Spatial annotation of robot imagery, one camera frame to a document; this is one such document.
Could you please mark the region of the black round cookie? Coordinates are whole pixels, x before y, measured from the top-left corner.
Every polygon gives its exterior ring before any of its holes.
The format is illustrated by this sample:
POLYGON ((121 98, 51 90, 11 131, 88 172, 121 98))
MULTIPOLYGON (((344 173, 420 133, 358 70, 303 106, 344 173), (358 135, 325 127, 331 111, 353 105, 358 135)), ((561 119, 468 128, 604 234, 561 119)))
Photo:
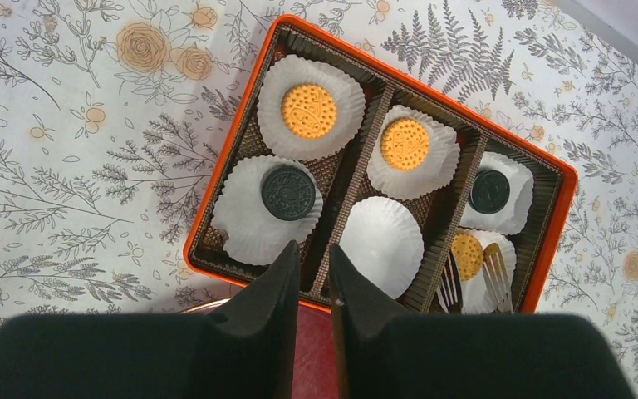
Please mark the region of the black round cookie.
POLYGON ((496 214, 504 209, 510 195, 507 176, 498 170, 481 170, 474 179, 469 205, 480 214, 496 214))
POLYGON ((309 174, 295 166, 270 170, 261 184, 261 199, 267 211, 282 221, 304 218, 316 201, 316 189, 309 174))

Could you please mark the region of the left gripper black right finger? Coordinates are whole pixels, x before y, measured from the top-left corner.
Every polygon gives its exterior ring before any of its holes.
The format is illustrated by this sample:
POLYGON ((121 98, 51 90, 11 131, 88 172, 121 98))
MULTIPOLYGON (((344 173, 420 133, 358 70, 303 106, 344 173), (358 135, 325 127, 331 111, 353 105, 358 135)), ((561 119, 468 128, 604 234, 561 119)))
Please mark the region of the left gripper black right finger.
POLYGON ((363 276, 339 244, 330 247, 329 269, 339 397, 399 396, 388 324, 406 310, 363 276))

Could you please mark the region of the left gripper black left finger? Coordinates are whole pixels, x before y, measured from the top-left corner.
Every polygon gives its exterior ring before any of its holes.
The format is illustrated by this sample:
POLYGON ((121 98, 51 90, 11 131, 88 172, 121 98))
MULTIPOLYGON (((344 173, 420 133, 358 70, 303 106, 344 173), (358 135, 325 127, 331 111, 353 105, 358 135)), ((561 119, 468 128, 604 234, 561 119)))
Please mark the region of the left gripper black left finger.
POLYGON ((188 398, 289 398, 297 335, 300 254, 290 241, 224 305, 195 317, 188 398))

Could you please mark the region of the black round cookie bottom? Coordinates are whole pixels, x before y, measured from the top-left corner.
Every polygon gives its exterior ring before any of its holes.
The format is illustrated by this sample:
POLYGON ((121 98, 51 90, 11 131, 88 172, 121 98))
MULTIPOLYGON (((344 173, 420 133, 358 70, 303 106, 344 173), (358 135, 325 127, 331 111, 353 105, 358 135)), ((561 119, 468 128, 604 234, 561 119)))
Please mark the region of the black round cookie bottom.
POLYGON ((474 179, 469 205, 480 214, 496 214, 504 209, 510 195, 507 176, 498 170, 481 170, 474 179))

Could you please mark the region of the round orange cookie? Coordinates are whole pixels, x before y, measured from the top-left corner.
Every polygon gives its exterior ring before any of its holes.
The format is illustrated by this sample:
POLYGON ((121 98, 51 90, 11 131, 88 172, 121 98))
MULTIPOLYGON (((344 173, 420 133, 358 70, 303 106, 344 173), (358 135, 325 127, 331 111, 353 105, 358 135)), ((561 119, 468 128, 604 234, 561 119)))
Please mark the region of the round orange cookie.
POLYGON ((475 278, 483 267, 482 244, 471 234, 457 233, 451 246, 461 281, 475 278))
POLYGON ((308 140, 328 135, 337 119, 333 97, 315 84, 302 84, 290 89, 282 99, 281 113, 291 133, 308 140))
POLYGON ((393 169, 414 170, 429 154, 429 133, 417 120, 397 119, 385 128, 380 152, 385 163, 393 169))

